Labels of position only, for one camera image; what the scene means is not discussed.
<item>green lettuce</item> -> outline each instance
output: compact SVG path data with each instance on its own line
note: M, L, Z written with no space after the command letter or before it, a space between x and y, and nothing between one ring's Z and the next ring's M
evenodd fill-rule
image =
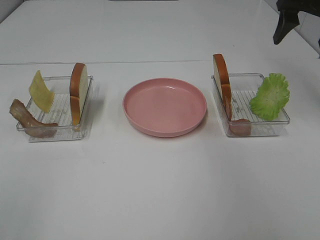
M278 117L280 110L287 104L290 97L286 77L281 73L270 73L256 96L250 101L251 111L259 118L272 121Z

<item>white table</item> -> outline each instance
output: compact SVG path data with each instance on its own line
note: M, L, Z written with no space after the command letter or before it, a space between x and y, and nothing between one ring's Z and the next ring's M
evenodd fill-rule
M25 1L0 24L0 64L316 59L264 0Z
M229 71L237 66L231 59ZM12 100L27 102L36 70L66 76L72 68L0 66L0 239L319 239L316 60L250 65L265 76L281 70L290 82L291 123L278 137L224 134L211 61L101 63L87 65L97 93L89 136L28 143L8 113ZM131 127L123 96L156 77L182 79L204 93L208 115L199 128L162 139Z

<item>yellow cheese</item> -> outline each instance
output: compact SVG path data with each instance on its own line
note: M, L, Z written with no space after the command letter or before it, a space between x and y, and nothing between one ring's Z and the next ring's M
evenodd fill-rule
M45 113L50 112L50 108L54 102L55 93L50 91L38 70L33 77L33 81L29 87L29 93L34 103Z

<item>bread slice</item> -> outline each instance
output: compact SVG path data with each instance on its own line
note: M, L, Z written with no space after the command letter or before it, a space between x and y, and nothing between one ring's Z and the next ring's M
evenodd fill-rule
M218 86L220 96L222 96L221 85L230 84L227 65L222 54L213 55L213 68L215 83Z
M78 62L74 65L69 91L72 125L78 125L88 91L88 74L85 64Z
M232 93L227 65L222 54L213 55L214 80L222 98L223 107L229 120L232 118Z

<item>plastic tray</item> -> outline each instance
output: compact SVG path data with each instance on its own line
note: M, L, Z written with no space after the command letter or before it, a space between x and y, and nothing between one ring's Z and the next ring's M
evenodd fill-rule
M49 113L43 112L34 103L32 98L29 100L26 108L35 119L42 123L58 123L58 126L53 127L22 127L18 122L16 129L19 132L24 132L28 137L28 142L51 142L51 141L67 141L80 140L87 133L87 120L89 105L93 98L93 76L88 76L88 90L81 114L80 123L72 125L71 110L70 110L70 76L53 76L44 77L46 86L53 91L54 100ZM33 137L27 134L28 131L36 131L37 133L52 133L47 137Z
M220 118L225 134L228 137L262 137L278 136L285 125L290 123L290 118L284 109L281 109L277 119L266 121L250 110L249 102L256 95L258 87L261 85L264 76L260 73L233 73L229 74L229 81L232 94L232 118L228 119L225 108L223 107L222 97L214 76L213 96L219 111ZM246 119L250 122L235 122Z

